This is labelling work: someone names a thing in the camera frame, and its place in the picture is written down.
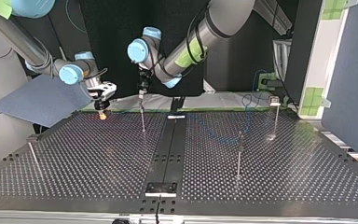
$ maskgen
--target vertical pin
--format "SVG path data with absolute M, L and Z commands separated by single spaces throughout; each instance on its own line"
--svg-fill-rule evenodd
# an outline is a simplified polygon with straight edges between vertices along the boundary
M 243 147 L 243 134 L 241 131 L 239 131 L 239 134 L 238 134 L 238 163 L 237 163 L 237 175 L 236 175 L 237 180 L 241 180 L 241 178 L 242 178 L 242 176 L 241 176 L 241 154 L 244 150 L 245 150 L 245 148 Z
M 280 99 L 278 96 L 270 96 L 269 97 L 269 106 L 277 107 L 277 113 L 275 115 L 275 124 L 274 124 L 274 131 L 267 136 L 269 141 L 272 141 L 276 138 L 277 126 L 278 126 L 278 117 L 279 117 L 279 108 L 281 106 Z
M 144 99 L 140 99 L 139 100 L 139 110 L 141 111 L 141 118 L 142 118 L 142 132 L 146 132 L 146 127 L 145 127 L 145 115 L 144 115 L 144 106 L 143 106 L 143 101 Z

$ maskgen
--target black backdrop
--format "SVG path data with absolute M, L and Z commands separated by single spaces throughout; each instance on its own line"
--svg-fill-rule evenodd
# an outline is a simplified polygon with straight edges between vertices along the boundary
M 137 93 L 137 66 L 131 64 L 127 56 L 130 42 L 142 34 L 145 26 L 156 26 L 163 31 L 163 46 L 170 53 L 186 37 L 191 19 L 209 0 L 67 1 L 56 0 L 46 17 L 17 17 L 16 20 L 40 39 L 55 57 L 61 57 L 58 46 L 63 48 L 69 60 L 73 60 L 79 51 L 92 49 L 99 67 L 110 69 L 104 78 L 117 83 L 118 92 L 114 97 L 120 98 Z M 295 24 L 298 0 L 278 2 Z M 85 22 L 87 33 L 76 29 L 69 16 L 82 30 L 86 30 Z M 236 36 L 210 50 L 206 64 L 196 66 L 173 90 L 154 79 L 152 92 L 168 96 L 197 96 L 202 93 L 202 76 L 218 91 L 251 91 L 255 71 L 273 71 L 272 37 L 282 39 L 266 21 L 252 12 Z
M 194 15 L 209 0 L 81 0 L 89 42 L 98 66 L 109 68 L 104 78 L 117 84 L 115 98 L 137 93 L 137 65 L 131 64 L 127 46 L 142 35 L 145 26 L 162 31 L 162 45 L 167 53 L 186 37 Z M 204 66 L 197 66 L 174 89 L 168 90 L 155 77 L 152 92 L 167 96 L 202 94 Z

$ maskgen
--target gray cloth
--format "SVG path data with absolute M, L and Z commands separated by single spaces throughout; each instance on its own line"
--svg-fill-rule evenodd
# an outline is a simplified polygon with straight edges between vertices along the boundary
M 41 75 L 0 100 L 0 112 L 51 127 L 90 103 L 84 86 Z

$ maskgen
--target gray fabric sheet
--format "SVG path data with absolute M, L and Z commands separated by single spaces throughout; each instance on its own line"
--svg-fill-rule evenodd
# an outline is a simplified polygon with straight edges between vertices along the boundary
M 322 125 L 358 152 L 358 5 L 351 7 Z
M 41 75 L 0 100 L 0 112 L 51 127 L 90 103 L 81 85 Z

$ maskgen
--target green tape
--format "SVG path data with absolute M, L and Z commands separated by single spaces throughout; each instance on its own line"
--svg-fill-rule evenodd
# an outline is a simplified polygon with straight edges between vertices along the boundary
M 341 19 L 346 2 L 346 0 L 326 0 L 322 20 L 331 21 Z
M 190 51 L 193 57 L 199 62 L 202 60 L 202 50 L 199 44 L 199 40 L 197 38 L 193 39 L 190 42 Z M 190 57 L 190 54 L 188 53 L 187 48 L 183 50 L 183 52 L 179 55 L 179 57 L 176 59 L 175 63 L 179 67 L 188 68 L 192 63 L 193 60 Z
M 275 75 L 275 73 L 264 73 L 264 74 L 258 75 L 258 89 L 260 91 L 275 91 L 275 87 L 268 87 L 267 85 L 264 85 L 263 83 L 261 83 L 261 81 L 263 79 L 277 80 L 277 76 Z
M 260 107 L 248 107 L 246 111 L 267 111 L 272 107 L 260 106 Z M 208 112 L 208 111 L 238 111 L 244 112 L 245 107 L 205 107 L 205 108 L 181 108 L 179 112 Z
M 316 116 L 322 105 L 324 88 L 306 88 L 300 115 Z
M 11 0 L 0 0 L 0 16 L 8 19 L 11 15 Z

